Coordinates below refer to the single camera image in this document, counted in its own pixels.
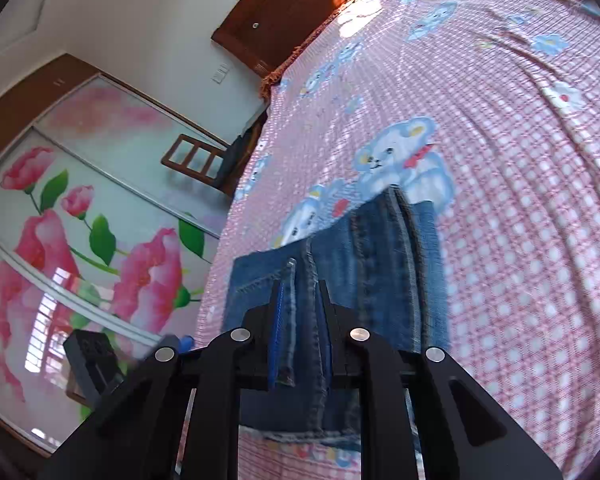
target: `blue gripper pad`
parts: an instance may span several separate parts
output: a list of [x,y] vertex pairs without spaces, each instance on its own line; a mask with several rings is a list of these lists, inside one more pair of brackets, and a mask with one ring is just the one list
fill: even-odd
[[277,368],[280,361],[280,346],[282,345],[282,304],[285,296],[285,287],[280,283],[273,313],[273,323],[269,338],[267,352],[267,365],[269,366],[269,390],[275,386],[277,379]]

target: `white wall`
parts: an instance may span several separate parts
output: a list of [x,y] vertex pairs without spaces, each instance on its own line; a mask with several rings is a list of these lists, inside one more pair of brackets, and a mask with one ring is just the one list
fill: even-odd
[[231,141],[261,106],[259,77],[211,41],[237,2],[79,0],[68,51]]
[[67,23],[76,0],[46,0],[38,28],[0,52],[0,96],[64,53],[72,36]]

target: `orange fringe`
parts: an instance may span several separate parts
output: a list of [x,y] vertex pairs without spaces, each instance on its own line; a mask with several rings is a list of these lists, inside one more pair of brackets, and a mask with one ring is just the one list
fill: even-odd
[[305,51],[305,49],[317,38],[321,32],[327,28],[327,25],[335,20],[341,13],[343,13],[350,5],[354,4],[359,0],[347,0],[342,5],[340,5],[336,10],[331,12],[331,15],[321,23],[321,25],[316,28],[311,35],[302,42],[300,46],[296,46],[293,50],[291,56],[289,56],[285,62],[282,63],[279,67],[277,67],[273,72],[267,75],[260,84],[259,95],[263,99],[269,99],[271,97],[271,87],[274,84],[277,84],[282,79],[282,75],[285,73],[286,69],[289,68],[292,62],[294,62],[298,56]]

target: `pink checkered bed sheet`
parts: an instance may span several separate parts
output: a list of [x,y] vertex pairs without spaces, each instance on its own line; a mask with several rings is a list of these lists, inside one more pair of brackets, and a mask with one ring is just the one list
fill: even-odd
[[[368,166],[389,144],[393,169]],[[452,355],[575,478],[600,448],[599,8],[363,0],[332,22],[273,88],[198,344],[221,329],[234,258],[387,183],[440,212]],[[348,480],[359,456],[243,433],[239,469]]]

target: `plaid pattern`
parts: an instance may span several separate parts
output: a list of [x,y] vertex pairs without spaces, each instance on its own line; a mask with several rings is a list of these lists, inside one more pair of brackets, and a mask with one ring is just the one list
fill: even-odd
[[[449,1],[448,20],[405,41]],[[354,180],[353,155],[382,128],[427,116],[455,184],[439,218],[452,355],[565,478],[582,471],[600,448],[600,17],[581,2],[362,0],[332,22],[273,88],[245,174],[264,155],[267,167],[231,208],[198,343],[219,333],[235,257],[270,248],[311,186]],[[341,37],[356,16],[361,30]],[[362,45],[355,58],[299,98],[350,41]],[[243,434],[240,475],[357,477],[359,461],[330,456]]]

